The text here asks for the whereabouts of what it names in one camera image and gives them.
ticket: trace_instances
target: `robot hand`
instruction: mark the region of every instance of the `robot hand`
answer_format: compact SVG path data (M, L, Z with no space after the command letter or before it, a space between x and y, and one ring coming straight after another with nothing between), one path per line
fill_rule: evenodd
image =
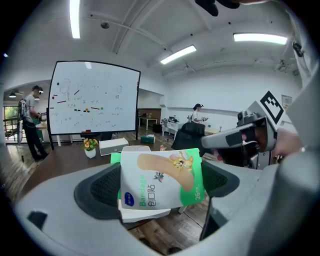
M238 113L236 128L202 137L202 146L206 149L240 148L242 166L262 170L271 163L271 151L276 146L283 114L283 108L268 91L246 111Z

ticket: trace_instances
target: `wooden floor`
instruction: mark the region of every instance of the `wooden floor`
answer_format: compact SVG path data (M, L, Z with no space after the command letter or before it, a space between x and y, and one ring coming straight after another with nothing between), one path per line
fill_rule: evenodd
M174 141L172 134L165 133L165 137L162 137L162 133L154 133L150 127L147 131L145 126L141 126L138 131L138 137L147 134L154 134L155 139L161 142L164 147L170 147ZM113 138L126 138L128 141L135 140L136 133L121 132ZM51 151L49 144L44 144L44 149L47 153ZM218 161L216 155L208 153L202 159ZM1 189L6 192L12 205L15 204L17 195L39 164L39 162L34 162L26 144L0 147ZM137 239L147 239L151 244L151 248L164 255L167 255L168 249L171 247L186 249L199 242L206 220L208 205L209 199L207 197L201 203L188 206L182 214L178 213L178 209L172 209L168 216L154 219L129 232Z

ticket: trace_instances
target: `office chair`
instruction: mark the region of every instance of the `office chair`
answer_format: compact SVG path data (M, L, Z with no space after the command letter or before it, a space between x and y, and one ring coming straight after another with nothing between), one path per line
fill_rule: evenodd
M171 146L174 150L199 149L199 155L202 157L206 149L201 145L200 138L205 136L204 124L187 122L178 130L174 142Z

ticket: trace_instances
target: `white box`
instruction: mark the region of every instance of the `white box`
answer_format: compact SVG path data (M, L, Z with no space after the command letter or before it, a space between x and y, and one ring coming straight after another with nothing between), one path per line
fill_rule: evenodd
M102 140L99 143L101 156L110 155L111 153L121 152L129 143L125 138L111 140Z

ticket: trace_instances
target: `bandage box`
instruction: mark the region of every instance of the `bandage box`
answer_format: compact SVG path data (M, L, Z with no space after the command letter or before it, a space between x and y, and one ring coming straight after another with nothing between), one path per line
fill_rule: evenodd
M129 143L125 138L111 140L102 140L99 142L101 156L110 155L111 153L121 152Z
M140 141L141 141L142 143L151 143L151 144L154 144L155 141L156 141L156 137L154 137L154 136L151 137L151 136L148 136L148 135L142 135Z
M163 210L204 200L198 148L122 151L119 158L121 207L124 209Z

